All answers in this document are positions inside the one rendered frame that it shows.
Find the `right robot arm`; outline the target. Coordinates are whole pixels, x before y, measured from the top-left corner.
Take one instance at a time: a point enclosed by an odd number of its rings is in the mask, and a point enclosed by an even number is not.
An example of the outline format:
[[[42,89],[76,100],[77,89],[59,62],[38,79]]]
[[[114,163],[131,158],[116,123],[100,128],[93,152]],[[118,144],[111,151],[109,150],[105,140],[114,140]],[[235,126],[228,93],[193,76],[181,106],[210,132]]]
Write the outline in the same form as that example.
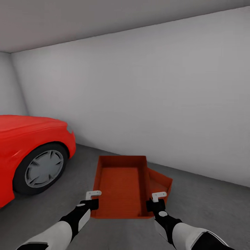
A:
[[[169,216],[161,197],[166,197],[166,192],[152,193],[152,200],[146,201],[147,211],[154,213],[157,232],[176,250],[235,250],[215,233]]]

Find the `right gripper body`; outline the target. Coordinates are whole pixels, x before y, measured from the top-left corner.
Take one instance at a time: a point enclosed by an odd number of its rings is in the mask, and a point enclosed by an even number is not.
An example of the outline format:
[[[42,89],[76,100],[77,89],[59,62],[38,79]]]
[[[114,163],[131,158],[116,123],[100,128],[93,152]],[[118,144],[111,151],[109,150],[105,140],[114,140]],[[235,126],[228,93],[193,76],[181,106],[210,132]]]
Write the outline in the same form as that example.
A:
[[[162,208],[166,209],[164,199],[159,198],[159,202],[153,202],[153,200],[146,201],[147,211],[152,211],[154,213],[154,210],[156,209],[156,206],[161,206]]]

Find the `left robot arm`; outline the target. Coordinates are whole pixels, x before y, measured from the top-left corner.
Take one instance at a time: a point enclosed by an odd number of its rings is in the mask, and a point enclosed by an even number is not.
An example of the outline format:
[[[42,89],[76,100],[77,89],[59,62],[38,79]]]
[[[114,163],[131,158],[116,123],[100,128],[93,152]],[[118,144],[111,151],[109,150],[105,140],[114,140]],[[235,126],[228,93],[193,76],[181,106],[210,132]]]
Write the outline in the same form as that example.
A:
[[[59,222],[20,245],[17,250],[66,250],[73,238],[89,221],[92,210],[99,209],[101,191],[86,192],[86,200],[81,201],[67,216]]]

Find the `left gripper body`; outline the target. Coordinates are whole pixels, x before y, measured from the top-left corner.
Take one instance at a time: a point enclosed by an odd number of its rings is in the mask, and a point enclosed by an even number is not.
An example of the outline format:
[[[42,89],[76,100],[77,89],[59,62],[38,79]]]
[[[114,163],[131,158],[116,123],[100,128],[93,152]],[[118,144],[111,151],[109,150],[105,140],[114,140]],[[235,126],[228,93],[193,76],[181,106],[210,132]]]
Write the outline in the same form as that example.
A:
[[[80,203],[86,203],[88,202],[91,205],[91,211],[99,209],[99,199],[92,199],[92,200],[83,200]]]

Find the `storage box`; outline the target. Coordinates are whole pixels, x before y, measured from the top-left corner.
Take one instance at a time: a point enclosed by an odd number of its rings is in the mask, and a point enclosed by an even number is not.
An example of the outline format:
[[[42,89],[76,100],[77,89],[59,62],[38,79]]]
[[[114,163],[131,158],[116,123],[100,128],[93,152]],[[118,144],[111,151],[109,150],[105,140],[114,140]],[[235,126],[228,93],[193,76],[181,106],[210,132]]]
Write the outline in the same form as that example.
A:
[[[152,200],[146,156],[99,156],[93,191],[101,191],[96,219],[149,219],[146,201]]]
[[[169,193],[171,191],[171,186],[172,186],[173,180],[165,175],[162,175],[162,174],[150,169],[150,168],[148,168],[148,175],[149,175],[149,179],[150,179],[150,181],[152,181],[152,183],[157,183],[157,185],[151,186],[151,191],[153,193],[166,192],[166,197],[161,197],[162,199],[164,199],[164,202],[166,203],[168,196],[169,196]]]

